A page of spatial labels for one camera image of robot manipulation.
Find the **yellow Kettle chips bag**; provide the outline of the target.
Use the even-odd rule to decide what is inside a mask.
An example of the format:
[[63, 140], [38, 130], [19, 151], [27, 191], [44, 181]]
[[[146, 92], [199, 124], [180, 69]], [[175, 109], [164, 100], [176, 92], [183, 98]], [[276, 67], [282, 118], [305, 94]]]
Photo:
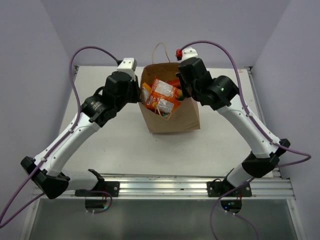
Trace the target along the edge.
[[142, 99], [142, 103], [145, 105], [147, 103], [148, 97], [151, 93], [151, 86], [148, 85], [147, 83], [143, 83], [142, 87], [141, 87], [141, 99]]

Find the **orange small snack bag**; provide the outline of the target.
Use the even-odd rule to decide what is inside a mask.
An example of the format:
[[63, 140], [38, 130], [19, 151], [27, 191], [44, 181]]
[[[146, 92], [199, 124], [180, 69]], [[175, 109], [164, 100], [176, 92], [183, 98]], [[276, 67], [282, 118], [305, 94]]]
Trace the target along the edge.
[[182, 90], [155, 77], [144, 106], [154, 112], [169, 115], [184, 100]]

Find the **brown paper bag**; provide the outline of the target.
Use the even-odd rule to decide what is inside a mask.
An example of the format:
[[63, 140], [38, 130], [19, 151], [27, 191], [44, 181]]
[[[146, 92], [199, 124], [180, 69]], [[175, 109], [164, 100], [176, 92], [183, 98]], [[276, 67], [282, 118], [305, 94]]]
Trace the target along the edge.
[[[168, 82], [178, 79], [176, 73], [178, 72], [178, 63], [170, 61], [167, 58], [166, 62], [155, 62], [155, 51], [152, 51], [152, 63], [145, 66], [142, 70], [140, 79], [140, 88], [143, 83], [152, 86], [155, 77]], [[142, 94], [140, 95], [141, 103], [139, 107], [142, 117], [151, 134], [177, 134], [199, 130], [201, 128], [198, 104], [192, 99], [184, 96], [184, 100], [177, 107], [175, 111], [170, 114], [154, 112], [145, 107], [142, 101]]]

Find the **red cassava chips bag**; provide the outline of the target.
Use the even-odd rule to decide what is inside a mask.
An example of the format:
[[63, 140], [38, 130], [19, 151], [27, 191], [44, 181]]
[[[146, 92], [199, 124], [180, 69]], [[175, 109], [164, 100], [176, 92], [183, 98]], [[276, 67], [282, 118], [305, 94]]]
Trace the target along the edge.
[[178, 89], [181, 88], [180, 80], [178, 78], [167, 81], [167, 83], [175, 88], [178, 88]]

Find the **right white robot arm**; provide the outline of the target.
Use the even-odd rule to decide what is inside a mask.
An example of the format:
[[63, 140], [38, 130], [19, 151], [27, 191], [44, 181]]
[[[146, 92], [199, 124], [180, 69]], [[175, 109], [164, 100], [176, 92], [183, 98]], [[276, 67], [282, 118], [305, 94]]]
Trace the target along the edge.
[[253, 112], [245, 111], [239, 88], [229, 77], [213, 78], [197, 57], [182, 61], [177, 76], [190, 97], [228, 120], [251, 148], [248, 157], [225, 177], [222, 189], [227, 196], [235, 196], [244, 182], [261, 178], [276, 168], [285, 153], [279, 146], [288, 148], [290, 142], [279, 139]]

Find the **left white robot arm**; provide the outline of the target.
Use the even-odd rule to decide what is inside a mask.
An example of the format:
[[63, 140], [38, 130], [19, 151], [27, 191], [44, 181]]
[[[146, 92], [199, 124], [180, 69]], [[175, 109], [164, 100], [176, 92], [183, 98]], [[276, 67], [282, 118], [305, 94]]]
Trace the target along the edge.
[[62, 172], [78, 148], [128, 103], [140, 101], [138, 78], [133, 70], [114, 71], [105, 85], [85, 99], [69, 126], [41, 153], [26, 156], [21, 166], [32, 181], [49, 198], [55, 199], [65, 191], [87, 191], [99, 196], [105, 189], [104, 178], [95, 170]]

